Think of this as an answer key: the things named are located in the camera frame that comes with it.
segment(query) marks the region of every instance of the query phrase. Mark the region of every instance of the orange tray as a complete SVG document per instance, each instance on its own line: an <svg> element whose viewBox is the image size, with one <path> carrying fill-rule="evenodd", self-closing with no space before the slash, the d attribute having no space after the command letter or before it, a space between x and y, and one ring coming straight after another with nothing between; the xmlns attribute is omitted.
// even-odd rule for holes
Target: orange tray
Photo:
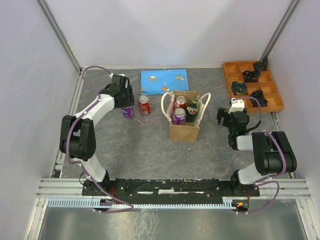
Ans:
<svg viewBox="0 0 320 240"><path fill-rule="evenodd" d="M263 112L280 112L284 109L285 105L282 101L278 88L275 84L275 81L267 67L267 71L261 71L261 76L258 79L258 82L249 82L246 83L248 88L248 94L245 95L234 95L232 91L231 84L234 81L244 82L244 77L242 73L246 70L254 71L254 63L258 61L234 61L234 62L225 62L222 66L224 79L226 87L229 92L230 98L241 98L249 97L254 91L262 90L264 97L268 100L268 106L263 106ZM258 113L259 108L253 106L250 99L244 100L245 107L248 109L248 113Z"/></svg>

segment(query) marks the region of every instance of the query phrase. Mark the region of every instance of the floor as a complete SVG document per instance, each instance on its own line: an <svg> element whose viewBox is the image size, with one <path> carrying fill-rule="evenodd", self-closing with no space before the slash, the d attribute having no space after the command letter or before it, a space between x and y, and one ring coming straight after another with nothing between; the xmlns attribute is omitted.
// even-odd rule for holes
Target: floor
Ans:
<svg viewBox="0 0 320 240"><path fill-rule="evenodd" d="M252 208L266 205L252 200ZM216 209L137 209L98 214L91 209L48 207L40 240L306 240L295 200L236 215Z"/></svg>
<svg viewBox="0 0 320 240"><path fill-rule="evenodd" d="M112 72L123 73L130 79L137 102L141 69ZM201 95L211 93L197 142L169 140L169 122L161 111L161 95L150 96L152 113L149 115L141 115L138 104L134 106L135 118L131 119L124 118L120 109L114 109L95 127L95 153L112 179L229 179L235 170L253 163L253 152L232 150L228 145L228 129L216 124L218 108L228 108L230 100L222 68L191 68L187 75L190 91L200 91ZM99 90L111 81L103 70L89 70L86 80ZM95 94L84 86L77 111L94 99ZM259 114L249 115L252 127L258 122ZM263 113L256 131L262 130L274 130L269 113ZM81 173L77 165L64 163L63 178L77 178Z"/></svg>

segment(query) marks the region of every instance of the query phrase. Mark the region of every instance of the white rope handle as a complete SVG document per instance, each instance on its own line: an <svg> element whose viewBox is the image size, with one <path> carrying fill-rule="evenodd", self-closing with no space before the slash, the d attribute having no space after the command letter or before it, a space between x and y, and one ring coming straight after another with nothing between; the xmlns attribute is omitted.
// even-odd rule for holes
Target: white rope handle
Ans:
<svg viewBox="0 0 320 240"><path fill-rule="evenodd" d="M170 118L170 116L168 116L168 114L166 113L165 108L164 108L164 99L167 95L170 95L171 101L175 99L175 97L170 92L166 92L165 94L163 94L163 96L161 98L161 110L162 110L163 115L165 115L165 117L168 119L168 121L171 122L171 118Z"/></svg>
<svg viewBox="0 0 320 240"><path fill-rule="evenodd" d="M202 99L204 99L206 96L208 96L208 98L207 98L207 100L206 100L206 102L205 102L205 105L204 105L204 107L203 107L203 109L202 109L201 116L200 116L200 118L198 119L198 123L201 122L202 117L204 116L205 110L206 110L206 108L207 108L207 106L208 106L208 103L209 103L209 101L210 101L210 99L211 99L211 93L210 93L210 92L207 92L206 94L202 95L202 97L200 97L200 101L202 102Z"/></svg>

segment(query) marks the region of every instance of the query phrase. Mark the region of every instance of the white wall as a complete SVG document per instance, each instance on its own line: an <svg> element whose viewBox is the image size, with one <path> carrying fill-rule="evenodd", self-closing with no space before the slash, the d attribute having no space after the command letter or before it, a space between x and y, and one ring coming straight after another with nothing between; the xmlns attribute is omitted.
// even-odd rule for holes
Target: white wall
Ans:
<svg viewBox="0 0 320 240"><path fill-rule="evenodd" d="M291 0L47 0L82 67L257 60Z"/></svg>
<svg viewBox="0 0 320 240"><path fill-rule="evenodd" d="M270 70L285 108L278 114L320 216L320 1L303 0L275 45Z"/></svg>
<svg viewBox="0 0 320 240"><path fill-rule="evenodd" d="M77 73L35 0L0 2L0 239L25 234Z"/></svg>

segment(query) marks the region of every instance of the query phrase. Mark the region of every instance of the bottle label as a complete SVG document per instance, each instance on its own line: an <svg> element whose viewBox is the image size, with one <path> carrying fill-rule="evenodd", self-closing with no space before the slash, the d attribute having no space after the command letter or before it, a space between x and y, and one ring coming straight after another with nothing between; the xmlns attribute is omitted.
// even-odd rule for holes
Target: bottle label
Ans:
<svg viewBox="0 0 320 240"><path fill-rule="evenodd" d="M188 106L187 108L187 111L190 113L190 114L196 114L198 112L198 108L197 107L190 107Z"/></svg>

